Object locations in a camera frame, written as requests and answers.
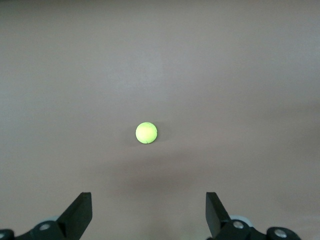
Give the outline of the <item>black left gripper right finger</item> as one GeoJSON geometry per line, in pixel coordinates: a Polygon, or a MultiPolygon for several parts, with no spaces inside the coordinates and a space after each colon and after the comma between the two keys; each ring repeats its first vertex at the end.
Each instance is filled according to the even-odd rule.
{"type": "Polygon", "coordinates": [[[206,193],[205,217],[211,240],[299,240],[285,227],[270,227],[266,233],[256,230],[243,219],[232,219],[215,192],[206,193]]]}

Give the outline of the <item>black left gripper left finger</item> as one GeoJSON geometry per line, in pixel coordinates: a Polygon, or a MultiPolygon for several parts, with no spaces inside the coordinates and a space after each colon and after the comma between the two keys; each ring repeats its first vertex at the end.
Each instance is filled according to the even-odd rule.
{"type": "Polygon", "coordinates": [[[16,236],[11,229],[2,229],[2,240],[79,240],[93,218],[92,194],[82,192],[56,219],[37,224],[16,236]]]}

